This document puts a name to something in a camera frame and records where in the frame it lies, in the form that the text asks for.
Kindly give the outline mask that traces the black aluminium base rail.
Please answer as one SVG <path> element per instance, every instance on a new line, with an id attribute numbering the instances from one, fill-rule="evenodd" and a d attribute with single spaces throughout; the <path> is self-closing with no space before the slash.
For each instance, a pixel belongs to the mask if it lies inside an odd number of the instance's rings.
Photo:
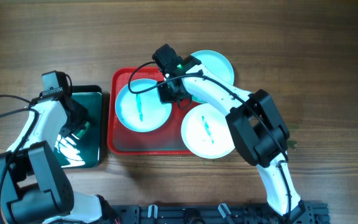
<path id="1" fill-rule="evenodd" d="M 266 203 L 247 203 L 245 205 L 214 206 L 157 206 L 115 205 L 113 209 L 120 216 L 121 223 L 191 223 L 200 218 L 205 223 L 263 224 L 286 223 Z M 290 212 L 291 223 L 330 224 L 329 209 L 326 203 L 301 202 Z"/>

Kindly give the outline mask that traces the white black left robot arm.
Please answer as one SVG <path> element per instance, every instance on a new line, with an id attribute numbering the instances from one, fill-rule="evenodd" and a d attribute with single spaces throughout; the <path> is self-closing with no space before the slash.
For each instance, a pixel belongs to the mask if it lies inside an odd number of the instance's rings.
<path id="1" fill-rule="evenodd" d="M 75 192 L 55 150 L 100 149 L 102 97 L 43 94 L 17 140 L 0 154 L 0 223 L 117 223 L 100 195 Z"/>

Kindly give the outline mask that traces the green scrubbing sponge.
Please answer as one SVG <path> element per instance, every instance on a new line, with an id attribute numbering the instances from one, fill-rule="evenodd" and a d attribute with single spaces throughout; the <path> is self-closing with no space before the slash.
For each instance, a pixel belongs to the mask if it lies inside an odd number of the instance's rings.
<path id="1" fill-rule="evenodd" d="M 71 134 L 76 139 L 81 139 L 87 132 L 87 130 L 90 127 L 90 123 L 88 121 L 85 121 L 83 124 L 79 125 Z"/>

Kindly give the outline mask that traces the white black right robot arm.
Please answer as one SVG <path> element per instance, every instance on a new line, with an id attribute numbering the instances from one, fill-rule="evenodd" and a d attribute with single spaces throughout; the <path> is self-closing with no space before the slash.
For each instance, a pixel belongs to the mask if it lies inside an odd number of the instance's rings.
<path id="1" fill-rule="evenodd" d="M 290 132 L 272 97 L 264 90 L 251 93 L 228 84 L 193 56 L 152 56 L 166 80 L 158 84 L 163 99 L 197 96 L 225 118 L 235 149 L 255 166 L 272 210 L 293 223 L 302 214 L 302 200 L 288 168 Z"/>

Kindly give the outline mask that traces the red plastic tray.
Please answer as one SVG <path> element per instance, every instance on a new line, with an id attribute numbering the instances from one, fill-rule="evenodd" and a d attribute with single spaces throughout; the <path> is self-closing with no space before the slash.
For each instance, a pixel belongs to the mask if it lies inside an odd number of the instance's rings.
<path id="1" fill-rule="evenodd" d="M 181 110 L 177 104 L 172 104 L 169 117 L 161 127 L 150 132 L 137 132 L 124 126 L 119 120 L 117 96 L 128 84 L 134 67 L 120 68 L 112 76 L 111 95 L 109 100 L 108 119 L 108 148 L 122 155 L 187 155 L 190 150 L 185 146 L 181 137 L 181 123 L 191 109 L 199 103 L 192 102 L 189 107 Z"/>

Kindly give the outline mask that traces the white plate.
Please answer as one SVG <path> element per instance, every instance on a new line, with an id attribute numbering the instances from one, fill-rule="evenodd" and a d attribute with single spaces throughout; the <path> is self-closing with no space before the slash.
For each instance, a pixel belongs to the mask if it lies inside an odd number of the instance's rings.
<path id="1" fill-rule="evenodd" d="M 162 104 L 156 89 L 133 94 L 125 85 L 116 97 L 116 116 L 131 131 L 146 133 L 161 127 L 170 117 L 171 104 Z"/>
<path id="2" fill-rule="evenodd" d="M 206 103 L 185 115 L 181 137 L 193 154 L 205 159 L 224 157 L 235 148 L 225 116 Z"/>
<path id="3" fill-rule="evenodd" d="M 234 69 L 229 60 L 219 52 L 213 50 L 199 50 L 191 54 L 202 62 L 214 75 L 230 85 L 234 84 Z"/>

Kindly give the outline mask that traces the dark green water tray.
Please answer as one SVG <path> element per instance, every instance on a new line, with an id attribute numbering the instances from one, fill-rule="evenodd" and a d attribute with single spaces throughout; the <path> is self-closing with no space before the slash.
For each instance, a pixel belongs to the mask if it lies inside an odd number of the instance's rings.
<path id="1" fill-rule="evenodd" d="M 97 85 L 74 86 L 72 98 L 88 110 L 90 127 L 81 139 L 58 136 L 55 157 L 63 169 L 96 167 L 101 154 L 102 89 Z"/>

